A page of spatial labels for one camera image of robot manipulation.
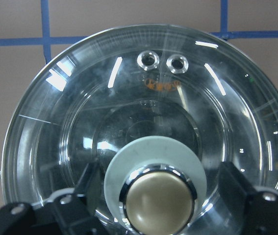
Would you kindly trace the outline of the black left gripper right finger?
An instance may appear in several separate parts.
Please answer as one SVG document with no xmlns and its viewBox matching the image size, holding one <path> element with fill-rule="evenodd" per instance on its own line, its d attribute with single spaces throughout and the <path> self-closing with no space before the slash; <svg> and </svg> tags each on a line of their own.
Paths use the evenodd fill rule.
<svg viewBox="0 0 278 235">
<path fill-rule="evenodd" d="M 254 200 L 254 187 L 232 162 L 221 162 L 218 189 L 231 217 L 240 228 L 239 234 L 245 235 Z"/>
</svg>

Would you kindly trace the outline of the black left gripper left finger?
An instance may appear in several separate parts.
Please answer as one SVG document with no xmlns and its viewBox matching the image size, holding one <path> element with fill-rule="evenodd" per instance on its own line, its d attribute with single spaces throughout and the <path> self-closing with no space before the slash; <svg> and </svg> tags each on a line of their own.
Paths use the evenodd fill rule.
<svg viewBox="0 0 278 235">
<path fill-rule="evenodd" d="M 95 216 L 101 195 L 101 170 L 98 163 L 87 164 L 75 188 L 76 235 L 103 235 L 104 226 Z"/>
</svg>

